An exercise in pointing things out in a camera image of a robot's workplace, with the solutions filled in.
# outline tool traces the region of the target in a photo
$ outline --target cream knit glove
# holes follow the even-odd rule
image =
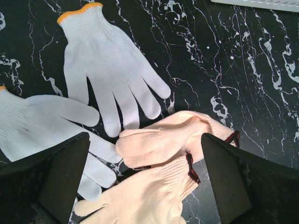
[[[194,162],[204,158],[201,136],[211,133],[239,147],[238,132],[208,115],[180,111],[144,129],[125,130],[116,142],[117,153],[130,168],[169,162],[189,152]]]
[[[95,202],[80,201],[74,211],[81,224],[185,224],[182,200],[199,183],[191,154],[141,171],[105,191]]]
[[[68,40],[64,54],[68,96],[88,104],[88,78],[108,136],[121,132],[115,101],[125,129],[139,128],[137,102],[147,118],[160,115],[161,107],[147,85],[161,98],[170,96],[170,88],[126,33],[105,19],[102,4],[86,4],[64,13],[57,22]]]
[[[114,171],[95,156],[117,163],[121,157],[115,146],[71,122],[97,125],[100,115],[96,109],[59,96],[22,99],[3,86],[0,87],[0,104],[0,148],[10,161],[53,147],[80,132],[88,132],[89,153],[78,193],[87,200],[96,200],[102,193],[101,187],[109,188],[114,184]]]

